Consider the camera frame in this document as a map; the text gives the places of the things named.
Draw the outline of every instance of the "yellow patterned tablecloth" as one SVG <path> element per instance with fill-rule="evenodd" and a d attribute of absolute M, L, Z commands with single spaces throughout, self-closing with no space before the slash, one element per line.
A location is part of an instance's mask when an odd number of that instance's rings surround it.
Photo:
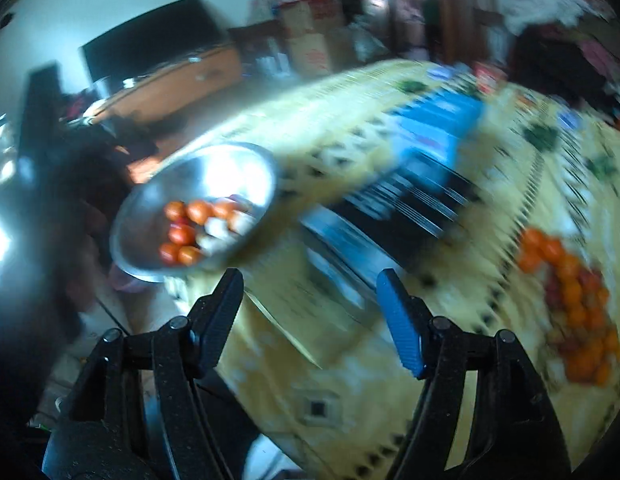
<path fill-rule="evenodd" d="M 332 76 L 245 111 L 165 161 L 208 143 L 241 140 L 271 150 L 283 169 L 269 224 L 236 262 L 247 295 L 218 371 L 261 430 L 315 478 L 384 478 L 422 384 L 401 367 L 380 317 L 353 326 L 331 316 L 333 299 L 306 276 L 296 219 L 388 167 L 388 112 L 413 98 L 397 83 L 440 86 L 428 68 L 391 60 Z M 620 133 L 582 115 L 576 130 L 562 133 L 557 150 L 539 153 L 522 129 L 533 121 L 556 125 L 562 108 L 534 93 L 538 106 L 521 108 L 520 92 L 510 84 L 487 99 L 476 142 L 463 157 L 478 200 L 406 285 L 435 315 L 464 330 L 509 328 L 518 335 L 546 381 L 576 466 L 620 407 L 620 367 L 606 388 L 567 384 L 548 373 L 541 359 L 549 327 L 542 284 L 513 264 L 515 235 L 522 226 L 537 226 L 566 239 L 584 259 L 601 262 L 620 337 Z M 600 153 L 616 158 L 619 173 L 611 182 L 600 182 L 584 166 L 584 158 Z M 192 304 L 220 274 L 193 274 L 166 286 Z M 295 319 L 295 333 L 277 328 Z M 311 334 L 310 346 L 330 349 L 321 368 L 299 350 L 295 338 L 304 334 Z M 474 388 L 475 375 L 468 374 L 449 465 L 465 453 Z"/>

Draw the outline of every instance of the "television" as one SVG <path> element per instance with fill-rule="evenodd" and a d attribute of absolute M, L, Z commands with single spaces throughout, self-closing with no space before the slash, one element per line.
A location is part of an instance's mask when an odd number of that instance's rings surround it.
<path fill-rule="evenodd" d="M 201 0 L 179 0 L 117 25 L 82 46 L 82 52 L 92 81 L 107 77 L 114 92 L 125 79 L 224 41 Z"/>

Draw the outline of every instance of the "metal bowl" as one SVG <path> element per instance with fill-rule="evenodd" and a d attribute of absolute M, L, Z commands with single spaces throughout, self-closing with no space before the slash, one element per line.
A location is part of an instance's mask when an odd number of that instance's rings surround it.
<path fill-rule="evenodd" d="M 256 227 L 272 203 L 276 187 L 277 164 L 268 150 L 255 144 L 216 144 L 185 155 L 135 187 L 123 202 L 110 236 L 114 263 L 146 282 L 185 276 L 194 268 L 218 269 L 245 244 L 250 233 L 195 267 L 167 267 L 159 257 L 159 246 L 168 241 L 170 228 L 164 206 L 171 200 L 187 203 L 237 194 L 254 204 L 251 214 Z"/>

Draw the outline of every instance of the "orange cherry tomato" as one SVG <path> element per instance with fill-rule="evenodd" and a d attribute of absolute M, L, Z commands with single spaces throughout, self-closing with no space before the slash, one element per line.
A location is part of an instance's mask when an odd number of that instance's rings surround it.
<path fill-rule="evenodd" d="M 195 224 L 203 225 L 213 214 L 212 204 L 205 200 L 194 200 L 187 204 L 186 214 Z"/>
<path fill-rule="evenodd" d="M 596 386 L 605 386 L 607 381 L 610 380 L 612 374 L 612 367 L 609 361 L 603 361 L 594 372 L 594 384 Z"/>
<path fill-rule="evenodd" d="M 197 232 L 189 225 L 174 225 L 168 231 L 168 238 L 177 245 L 192 245 L 196 237 Z"/>
<path fill-rule="evenodd" d="M 592 379 L 596 363 L 590 352 L 579 349 L 565 359 L 565 375 L 571 383 L 583 383 Z"/>
<path fill-rule="evenodd" d="M 581 306 L 583 289 L 581 288 L 580 283 L 574 279 L 563 282 L 561 297 L 563 298 L 563 304 L 568 310 L 570 308 Z"/>
<path fill-rule="evenodd" d="M 196 247 L 186 246 L 179 249 L 179 262 L 186 267 L 196 264 L 202 257 L 201 251 Z"/>
<path fill-rule="evenodd" d="M 605 346 L 603 345 L 603 341 L 597 338 L 591 339 L 587 342 L 586 351 L 589 352 L 592 359 L 598 366 L 605 355 Z"/>
<path fill-rule="evenodd" d="M 581 269 L 580 260 L 574 254 L 566 253 L 557 264 L 556 275 L 565 282 L 567 280 L 576 279 Z"/>
<path fill-rule="evenodd" d="M 535 272 L 535 270 L 539 268 L 541 263 L 541 255 L 532 249 L 523 249 L 521 254 L 519 254 L 517 260 L 518 268 L 523 270 L 523 272 L 525 272 L 526 274 L 531 274 L 532 272 Z"/>
<path fill-rule="evenodd" d="M 234 200 L 230 200 L 229 198 L 221 198 L 215 202 L 215 205 L 213 205 L 215 216 L 221 220 L 228 220 L 228 217 L 232 211 L 242 209 L 241 204 L 235 202 Z"/>
<path fill-rule="evenodd" d="M 541 249 L 545 243 L 545 234 L 539 229 L 528 227 L 521 233 L 521 246 L 528 249 Z"/>
<path fill-rule="evenodd" d="M 545 243 L 541 245 L 541 256 L 549 264 L 558 265 L 565 256 L 563 243 L 558 238 L 546 238 Z"/>
<path fill-rule="evenodd" d="M 584 292 L 596 292 L 602 286 L 600 277 L 589 269 L 581 269 L 578 280 Z"/>
<path fill-rule="evenodd" d="M 609 353 L 614 353 L 620 348 L 619 335 L 615 328 L 611 329 L 605 335 L 605 338 L 603 338 L 603 345 L 605 346 L 605 351 Z"/>
<path fill-rule="evenodd" d="M 596 299 L 599 306 L 605 306 L 607 304 L 607 300 L 610 299 L 610 291 L 602 286 L 596 291 Z"/>
<path fill-rule="evenodd" d="M 607 324 L 607 316 L 605 311 L 600 308 L 587 309 L 587 322 L 586 328 L 591 331 L 600 330 Z"/>
<path fill-rule="evenodd" d="M 159 247 L 159 256 L 167 265 L 174 265 L 179 261 L 179 246 L 176 244 L 164 243 Z"/>
<path fill-rule="evenodd" d="M 175 200 L 174 202 L 168 202 L 163 211 L 168 219 L 175 221 L 186 216 L 186 205 L 184 202 Z"/>
<path fill-rule="evenodd" d="M 582 306 L 568 310 L 568 326 L 570 328 L 582 327 L 586 321 L 587 312 Z"/>

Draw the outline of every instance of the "wooden cabinet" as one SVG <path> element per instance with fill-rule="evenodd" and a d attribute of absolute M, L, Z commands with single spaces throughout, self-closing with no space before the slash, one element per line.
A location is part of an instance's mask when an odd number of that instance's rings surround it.
<path fill-rule="evenodd" d="M 181 108 L 241 80 L 239 53 L 233 46 L 216 48 L 159 70 L 134 88 L 113 95 L 95 120 L 114 113 L 138 123 L 160 120 Z"/>

